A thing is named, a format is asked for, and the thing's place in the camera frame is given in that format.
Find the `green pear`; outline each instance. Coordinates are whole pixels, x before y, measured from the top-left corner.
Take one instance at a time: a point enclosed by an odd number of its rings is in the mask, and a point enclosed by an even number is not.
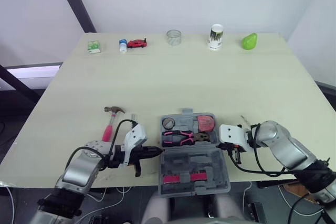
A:
[[[246,50],[250,50],[256,47],[257,45],[257,34],[253,33],[248,36],[246,36],[244,39],[242,39],[242,47]]]

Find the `pliers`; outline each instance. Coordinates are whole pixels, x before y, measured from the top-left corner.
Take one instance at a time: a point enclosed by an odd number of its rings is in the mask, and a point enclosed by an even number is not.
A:
[[[184,136],[184,138],[179,139],[178,141],[164,140],[162,147],[171,147],[171,146],[182,146],[182,145],[193,145],[196,141],[208,141],[210,142],[210,137],[206,133],[194,133],[192,131],[165,131],[162,132],[163,136]]]

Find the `red toy car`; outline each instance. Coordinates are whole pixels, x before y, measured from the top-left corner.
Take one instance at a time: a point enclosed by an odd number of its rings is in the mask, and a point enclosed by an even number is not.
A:
[[[144,40],[142,40],[142,39],[130,40],[127,43],[128,48],[146,47],[146,46],[147,46],[146,38]]]

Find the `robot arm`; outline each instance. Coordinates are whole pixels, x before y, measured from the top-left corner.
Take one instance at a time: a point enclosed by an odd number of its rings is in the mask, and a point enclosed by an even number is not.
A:
[[[154,146],[142,146],[146,141],[144,128],[137,124],[127,133],[124,145],[115,145],[108,158],[111,142],[91,141],[85,148],[94,149],[102,156],[83,150],[65,169],[56,182],[52,193],[39,200],[39,209],[30,224],[69,224],[74,216],[80,216],[79,210],[85,195],[89,192],[104,162],[108,168],[134,165],[135,175],[140,176],[140,159],[158,156],[162,150]]]
[[[236,160],[240,160],[239,152],[254,151],[254,141],[257,147],[270,148],[279,163],[292,171],[315,200],[325,206],[329,218],[333,220],[329,223],[336,221],[336,213],[332,213],[336,212],[336,173],[328,168],[328,162],[318,160],[299,141],[291,137],[286,128],[274,121],[266,121],[252,130],[221,125],[220,139],[220,148],[230,151],[236,149]]]

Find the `table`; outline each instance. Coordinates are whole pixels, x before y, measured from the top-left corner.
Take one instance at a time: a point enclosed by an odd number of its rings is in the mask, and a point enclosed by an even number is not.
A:
[[[0,165],[2,185],[54,187],[71,152],[99,140],[109,121],[104,106],[120,106],[137,115],[148,136],[144,145],[159,145],[160,117],[182,108],[210,112],[219,124],[274,120],[285,126],[320,159],[336,166],[335,112],[279,34],[259,34],[257,47],[243,50],[243,34],[224,35],[220,51],[206,47],[207,35],[183,35],[170,46],[163,34],[84,34],[29,116]],[[119,53],[119,39],[147,38],[146,48]],[[89,55],[88,41],[99,40],[102,53]],[[124,125],[117,143],[129,130]],[[243,173],[225,153],[231,182],[269,180]],[[243,167],[257,169],[253,154],[241,155]],[[267,170],[281,165],[267,148],[259,149]],[[158,184],[158,157],[133,167],[106,169],[95,187]],[[291,178],[291,175],[280,178]]]

